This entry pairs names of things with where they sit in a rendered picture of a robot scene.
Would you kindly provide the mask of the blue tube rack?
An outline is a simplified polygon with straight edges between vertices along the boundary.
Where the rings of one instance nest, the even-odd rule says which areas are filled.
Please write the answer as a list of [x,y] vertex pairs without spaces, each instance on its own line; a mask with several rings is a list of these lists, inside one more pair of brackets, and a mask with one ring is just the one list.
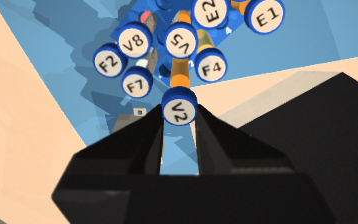
[[[157,4],[158,2],[158,4]],[[173,4],[174,3],[174,4]],[[119,30],[128,22],[136,21],[145,10],[152,11],[158,22],[153,32],[153,43],[151,47],[155,47],[158,52],[158,61],[154,70],[154,75],[157,76],[163,83],[169,87],[172,57],[167,54],[163,45],[163,39],[166,29],[171,25],[172,19],[182,10],[188,11],[191,14],[192,0],[138,0],[123,20],[119,23],[116,29],[110,35],[116,41],[116,36]],[[214,45],[217,47],[224,39],[226,39],[232,32],[234,32],[241,24],[243,24],[244,16],[233,9],[231,0],[229,3],[229,16],[226,21],[217,29],[205,30],[196,25],[191,16],[191,25],[196,30],[205,30],[209,33]],[[143,11],[143,12],[142,12]],[[170,73],[170,74],[169,74]]]

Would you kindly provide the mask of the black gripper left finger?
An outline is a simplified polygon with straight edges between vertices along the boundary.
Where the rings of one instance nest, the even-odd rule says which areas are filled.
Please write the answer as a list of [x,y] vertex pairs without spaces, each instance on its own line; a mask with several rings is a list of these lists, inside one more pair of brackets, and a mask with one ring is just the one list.
[[74,153],[64,172],[82,170],[160,174],[163,133],[162,106],[158,104],[137,121]]

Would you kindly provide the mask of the light blue mat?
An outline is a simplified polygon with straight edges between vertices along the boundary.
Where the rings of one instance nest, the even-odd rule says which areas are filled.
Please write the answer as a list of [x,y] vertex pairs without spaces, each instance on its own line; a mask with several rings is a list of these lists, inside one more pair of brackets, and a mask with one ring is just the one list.
[[[217,82],[358,57],[358,0],[281,0],[285,18],[271,34],[241,24],[216,48],[228,70]],[[106,43],[137,0],[0,0],[0,14],[85,146],[112,133],[119,114],[147,113],[169,87],[153,74],[150,93],[126,95],[121,80],[101,76],[93,54]],[[190,70],[192,87],[207,83]],[[160,174],[199,174],[190,124],[164,120]]]

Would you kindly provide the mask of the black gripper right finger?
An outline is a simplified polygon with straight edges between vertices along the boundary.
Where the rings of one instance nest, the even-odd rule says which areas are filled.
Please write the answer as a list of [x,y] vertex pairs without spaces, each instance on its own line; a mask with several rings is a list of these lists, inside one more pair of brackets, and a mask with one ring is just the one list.
[[199,174],[297,173],[287,154],[217,118],[201,104],[195,137]]

